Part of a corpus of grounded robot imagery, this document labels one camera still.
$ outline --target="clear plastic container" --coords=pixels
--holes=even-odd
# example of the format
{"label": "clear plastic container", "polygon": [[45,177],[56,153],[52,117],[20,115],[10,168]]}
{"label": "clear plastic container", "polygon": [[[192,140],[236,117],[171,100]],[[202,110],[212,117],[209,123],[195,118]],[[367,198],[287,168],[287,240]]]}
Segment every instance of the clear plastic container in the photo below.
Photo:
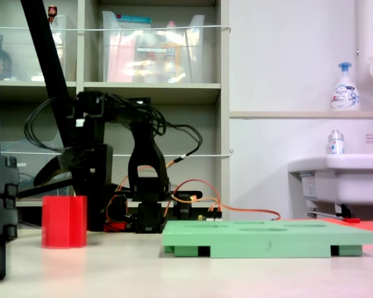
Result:
{"label": "clear plastic container", "polygon": [[[191,26],[204,23],[195,16]],[[103,12],[104,29],[119,29],[112,12]],[[202,83],[203,29],[104,31],[105,82]],[[172,52],[171,75],[169,51]]]}
{"label": "clear plastic container", "polygon": [[[75,26],[67,16],[56,16],[51,28],[65,79],[75,81],[77,33],[61,30]],[[0,40],[0,80],[44,81],[29,30],[0,29]]]}
{"label": "clear plastic container", "polygon": [[[59,135],[52,142],[43,142],[50,147],[60,148],[62,142]],[[27,140],[19,140],[15,142],[0,142],[0,151],[3,156],[13,156],[17,159],[19,171],[19,189],[32,188],[33,179],[36,174],[53,158],[53,151],[36,147]],[[52,179],[52,182],[58,179],[69,177],[69,173],[60,174]],[[70,187],[63,187],[54,191],[38,194],[34,198],[43,196],[66,196],[71,194]]]}

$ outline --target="white table surface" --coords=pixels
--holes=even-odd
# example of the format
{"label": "white table surface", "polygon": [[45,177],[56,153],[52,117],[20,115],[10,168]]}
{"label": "white table surface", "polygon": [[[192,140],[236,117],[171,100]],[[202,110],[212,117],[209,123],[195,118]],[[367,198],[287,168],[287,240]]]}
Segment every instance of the white table surface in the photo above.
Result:
{"label": "white table surface", "polygon": [[88,246],[41,249],[39,230],[7,246],[0,298],[371,298],[373,245],[363,257],[173,258],[161,235],[91,233]]}

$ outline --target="soap dispenser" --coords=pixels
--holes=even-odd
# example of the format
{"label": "soap dispenser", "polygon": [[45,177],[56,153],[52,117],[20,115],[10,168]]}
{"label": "soap dispenser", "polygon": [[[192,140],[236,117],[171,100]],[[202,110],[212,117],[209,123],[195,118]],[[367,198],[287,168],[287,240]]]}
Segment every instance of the soap dispenser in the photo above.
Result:
{"label": "soap dispenser", "polygon": [[357,111],[361,109],[361,97],[356,85],[348,76],[348,68],[352,64],[343,62],[338,65],[343,75],[341,76],[331,98],[330,106],[332,111]]}

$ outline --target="green board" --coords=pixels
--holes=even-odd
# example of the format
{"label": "green board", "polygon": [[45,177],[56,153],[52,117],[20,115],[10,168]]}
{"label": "green board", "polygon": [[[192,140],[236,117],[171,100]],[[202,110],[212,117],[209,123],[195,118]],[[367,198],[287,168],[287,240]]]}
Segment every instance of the green board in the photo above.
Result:
{"label": "green board", "polygon": [[212,258],[361,256],[373,232],[321,220],[168,221],[165,253]]}

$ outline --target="white shelf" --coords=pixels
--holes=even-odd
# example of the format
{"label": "white shelf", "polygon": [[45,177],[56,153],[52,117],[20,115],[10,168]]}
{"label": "white shelf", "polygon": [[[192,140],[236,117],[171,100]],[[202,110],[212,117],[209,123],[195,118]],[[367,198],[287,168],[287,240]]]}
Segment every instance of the white shelf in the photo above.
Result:
{"label": "white shelf", "polygon": [[128,98],[150,97],[154,104],[214,104],[221,84],[149,84],[85,82],[85,90],[114,93]]}
{"label": "white shelf", "polygon": [[261,112],[261,111],[234,111],[230,112],[230,118],[233,119],[260,119],[260,118],[273,118],[273,119],[339,119],[339,118],[373,118],[373,111],[280,111],[280,112]]}
{"label": "white shelf", "polygon": [[[128,202],[129,208],[137,208],[140,202]],[[162,207],[166,208],[167,202],[161,202]],[[213,205],[213,202],[196,202],[192,203],[193,208],[208,208]],[[23,199],[16,202],[17,207],[42,207],[43,202],[41,199]]]}
{"label": "white shelf", "polygon": [[[76,95],[76,82],[67,82],[71,97]],[[1,102],[44,102],[48,99],[45,82],[0,81]]]}
{"label": "white shelf", "polygon": [[123,6],[215,6],[216,0],[98,0],[100,4]]}

